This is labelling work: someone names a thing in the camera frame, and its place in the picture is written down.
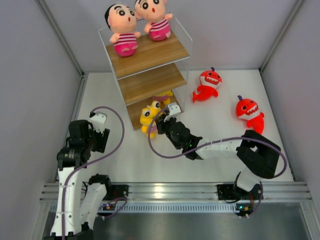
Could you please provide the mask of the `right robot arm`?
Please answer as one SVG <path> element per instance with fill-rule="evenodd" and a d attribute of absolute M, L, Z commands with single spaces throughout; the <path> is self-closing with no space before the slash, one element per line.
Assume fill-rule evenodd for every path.
<path fill-rule="evenodd" d="M 261 180 L 276 177 L 281 148 L 254 130 L 240 137 L 205 139 L 191 131 L 168 113 L 155 119 L 157 132 L 189 160 L 235 159 L 244 164 L 232 184 L 217 186 L 219 200 L 229 203 L 262 197 Z"/>

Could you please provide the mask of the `yellow plush toy striped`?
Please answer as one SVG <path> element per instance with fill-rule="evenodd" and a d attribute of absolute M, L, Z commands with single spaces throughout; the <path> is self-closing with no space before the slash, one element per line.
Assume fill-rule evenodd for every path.
<path fill-rule="evenodd" d="M 168 105 L 171 103 L 170 97 L 172 97 L 173 95 L 174 95 L 174 93 L 172 92 L 172 90 L 168 90 L 168 91 L 164 91 L 164 92 L 161 92 L 159 94 L 154 95 L 152 97 L 152 99 L 154 101 L 161 102 L 164 105 Z"/>

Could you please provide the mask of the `boy plush doll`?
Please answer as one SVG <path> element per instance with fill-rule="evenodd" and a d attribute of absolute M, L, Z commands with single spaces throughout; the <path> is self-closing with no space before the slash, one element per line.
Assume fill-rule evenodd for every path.
<path fill-rule="evenodd" d="M 166 12 L 166 4 L 166 0 L 136 0 L 134 4 L 136 17 L 146 20 L 144 32 L 155 42 L 171 36 L 173 14 Z"/>
<path fill-rule="evenodd" d="M 112 31 L 109 42 L 120 57 L 132 56 L 137 48 L 137 39 L 141 36 L 135 31 L 137 17 L 135 12 L 122 3 L 112 4 L 104 14 L 108 28 Z"/>

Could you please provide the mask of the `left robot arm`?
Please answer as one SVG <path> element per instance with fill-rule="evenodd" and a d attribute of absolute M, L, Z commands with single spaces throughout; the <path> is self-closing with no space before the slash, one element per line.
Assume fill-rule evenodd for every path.
<path fill-rule="evenodd" d="M 75 120 L 68 126 L 69 135 L 58 152 L 58 200 L 55 219 L 47 240 L 92 240 L 94 222 L 102 200 L 109 199 L 113 187 L 108 175 L 95 174 L 82 187 L 93 152 L 104 153 L 109 129 L 104 116 Z"/>

